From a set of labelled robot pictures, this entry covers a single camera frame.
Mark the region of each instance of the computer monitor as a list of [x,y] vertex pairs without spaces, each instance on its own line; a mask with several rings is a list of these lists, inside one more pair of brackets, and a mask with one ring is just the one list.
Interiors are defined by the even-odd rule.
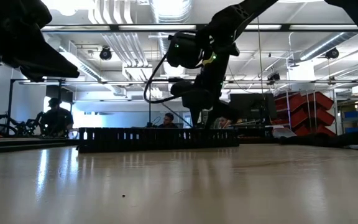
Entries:
[[240,118],[277,118],[277,110],[272,93],[230,94],[229,106],[241,112]]

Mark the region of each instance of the wooden table surface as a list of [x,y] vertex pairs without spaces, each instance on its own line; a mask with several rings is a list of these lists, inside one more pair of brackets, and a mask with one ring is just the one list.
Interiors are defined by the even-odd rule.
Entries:
[[1,153],[0,223],[358,223],[358,151]]

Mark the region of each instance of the ceiling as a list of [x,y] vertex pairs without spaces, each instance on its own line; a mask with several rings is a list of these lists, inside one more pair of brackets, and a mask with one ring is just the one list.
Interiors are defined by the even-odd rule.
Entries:
[[[238,2],[239,0],[214,0],[212,4],[210,0],[193,0],[190,17],[185,22],[188,24],[208,23],[216,12],[230,4]],[[59,11],[54,9],[50,11],[53,16],[51,24],[92,24],[88,19],[87,10],[78,10],[72,16],[63,16]],[[150,5],[145,4],[144,1],[132,1],[131,17],[136,24],[154,23]],[[259,22],[264,24],[353,24],[351,18],[341,8],[330,6],[325,2],[299,2],[291,4],[278,2],[259,17]],[[261,71],[271,66],[279,57],[284,57],[290,50],[292,52],[301,52],[332,34],[330,32],[295,32],[290,35],[289,32],[245,32],[236,40],[241,54],[238,57],[231,57],[226,71],[227,80],[258,80],[257,75],[260,75]],[[100,60],[99,52],[101,47],[108,44],[102,34],[65,33],[54,35],[58,36],[62,42],[73,42],[78,48],[77,55],[83,57],[83,60],[97,70],[105,80],[126,80],[121,72],[122,62],[117,55],[114,55],[115,52],[113,52],[112,60]],[[139,32],[137,36],[139,37],[139,43],[146,59],[154,68],[161,58],[159,39],[154,37],[156,33]],[[327,61],[321,58],[313,60],[316,79],[327,79],[330,74],[342,75],[348,70],[352,70],[352,68],[358,68],[358,35],[338,45],[337,49],[340,56],[336,60]],[[195,76],[198,72],[197,70],[186,70],[185,74],[191,77]],[[270,72],[268,70],[263,72],[263,74],[268,75]],[[286,67],[280,69],[279,72],[282,80],[287,79]],[[340,78],[346,80],[357,79],[358,70],[342,75]],[[93,81],[92,78],[83,73],[76,81],[90,80]],[[354,85],[341,85],[340,88],[349,89]],[[132,86],[128,88],[128,91],[137,91],[139,90],[138,87],[141,86]],[[226,89],[238,89],[239,87],[249,88],[250,85],[225,85]],[[67,88],[72,91],[109,91],[103,86],[91,85],[67,86]],[[159,88],[162,91],[168,90],[163,85],[160,85]],[[260,85],[253,85],[252,88],[260,88]],[[320,85],[319,88],[329,88],[329,86],[324,84]]]

